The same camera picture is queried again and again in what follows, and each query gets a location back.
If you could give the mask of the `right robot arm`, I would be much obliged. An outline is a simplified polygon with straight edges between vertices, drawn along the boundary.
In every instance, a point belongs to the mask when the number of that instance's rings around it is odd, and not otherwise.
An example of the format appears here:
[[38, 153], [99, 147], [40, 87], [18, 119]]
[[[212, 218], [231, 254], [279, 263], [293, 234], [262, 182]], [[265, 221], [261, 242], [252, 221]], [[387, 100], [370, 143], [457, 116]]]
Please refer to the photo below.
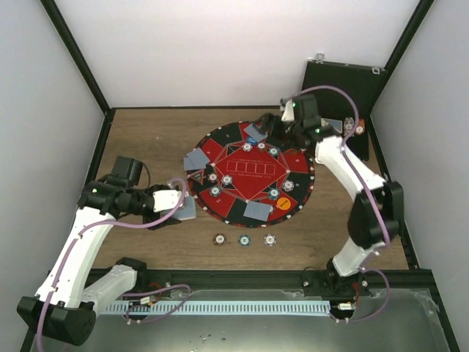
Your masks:
[[404, 192], [398, 182], [385, 180], [367, 167], [331, 124], [323, 122], [313, 94], [281, 103], [281, 115], [263, 114], [254, 122], [257, 132], [289, 147], [312, 152], [350, 195], [348, 239], [329, 260], [325, 285], [336, 296], [352, 286], [351, 277], [364, 270], [370, 257], [389, 245], [404, 224]]

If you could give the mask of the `red poker chip stack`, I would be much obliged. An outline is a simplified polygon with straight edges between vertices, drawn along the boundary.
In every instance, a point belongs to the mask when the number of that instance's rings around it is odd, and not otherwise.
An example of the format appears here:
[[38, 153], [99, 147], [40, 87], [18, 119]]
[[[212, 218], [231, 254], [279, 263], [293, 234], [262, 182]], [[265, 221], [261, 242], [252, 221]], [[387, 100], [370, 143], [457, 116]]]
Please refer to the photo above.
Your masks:
[[213, 237], [213, 244], [215, 246], [222, 246], [226, 242], [226, 236], [224, 234], [217, 234]]

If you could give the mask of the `orange round blind button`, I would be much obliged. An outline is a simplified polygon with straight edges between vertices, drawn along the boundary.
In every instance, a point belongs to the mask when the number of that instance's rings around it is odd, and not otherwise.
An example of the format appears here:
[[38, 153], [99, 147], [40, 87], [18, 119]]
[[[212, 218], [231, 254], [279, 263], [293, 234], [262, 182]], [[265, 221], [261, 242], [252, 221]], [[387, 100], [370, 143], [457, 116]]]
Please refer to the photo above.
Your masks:
[[277, 200], [276, 207], [283, 211], [289, 210], [292, 207], [292, 201], [287, 197], [281, 197]]

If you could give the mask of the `blue card seat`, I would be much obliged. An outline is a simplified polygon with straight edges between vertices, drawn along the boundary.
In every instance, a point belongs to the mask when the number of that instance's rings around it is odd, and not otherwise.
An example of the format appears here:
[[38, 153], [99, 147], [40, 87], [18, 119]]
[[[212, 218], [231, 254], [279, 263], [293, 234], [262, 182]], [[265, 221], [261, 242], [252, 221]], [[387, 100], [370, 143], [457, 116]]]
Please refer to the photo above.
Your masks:
[[196, 169], [205, 168], [210, 163], [210, 159], [206, 156], [201, 148], [196, 148], [186, 154], [188, 160]]
[[263, 141], [264, 139], [268, 137], [268, 134], [261, 133], [258, 130], [254, 130], [253, 132], [251, 132], [250, 136], [252, 139], [256, 141], [256, 143], [260, 143], [261, 141]]

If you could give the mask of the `teal poker chip stack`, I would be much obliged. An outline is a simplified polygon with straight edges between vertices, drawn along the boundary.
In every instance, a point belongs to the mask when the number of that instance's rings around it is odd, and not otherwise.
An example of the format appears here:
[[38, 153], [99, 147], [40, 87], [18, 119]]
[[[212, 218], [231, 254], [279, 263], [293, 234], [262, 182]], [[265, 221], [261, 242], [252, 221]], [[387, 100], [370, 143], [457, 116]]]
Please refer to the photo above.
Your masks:
[[241, 246], [249, 246], [251, 244], [251, 239], [248, 235], [241, 235], [239, 237], [239, 244]]

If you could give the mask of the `dealt blue playing card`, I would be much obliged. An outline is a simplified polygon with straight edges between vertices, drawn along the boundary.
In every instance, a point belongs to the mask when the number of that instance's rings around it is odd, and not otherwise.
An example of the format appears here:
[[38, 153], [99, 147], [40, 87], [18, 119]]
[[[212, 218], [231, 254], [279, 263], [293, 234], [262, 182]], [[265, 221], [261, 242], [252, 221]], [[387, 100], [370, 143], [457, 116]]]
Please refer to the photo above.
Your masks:
[[201, 169], [200, 166], [195, 165], [188, 157], [183, 158], [183, 169], [185, 171]]

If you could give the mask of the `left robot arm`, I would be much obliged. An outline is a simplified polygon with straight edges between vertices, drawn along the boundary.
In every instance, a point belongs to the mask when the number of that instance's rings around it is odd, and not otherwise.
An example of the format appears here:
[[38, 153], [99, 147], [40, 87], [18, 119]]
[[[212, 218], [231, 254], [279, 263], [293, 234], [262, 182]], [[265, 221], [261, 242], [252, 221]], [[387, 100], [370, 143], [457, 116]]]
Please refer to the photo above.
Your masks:
[[156, 229], [169, 223], [184, 202], [186, 182], [176, 177], [163, 185], [138, 188], [146, 164], [117, 157], [107, 175], [88, 182], [80, 195], [66, 243], [45, 281], [17, 312], [36, 335], [38, 351], [49, 337], [83, 345], [105, 308], [119, 297], [149, 290], [147, 264], [127, 257], [91, 285], [86, 283], [106, 236], [115, 227]]

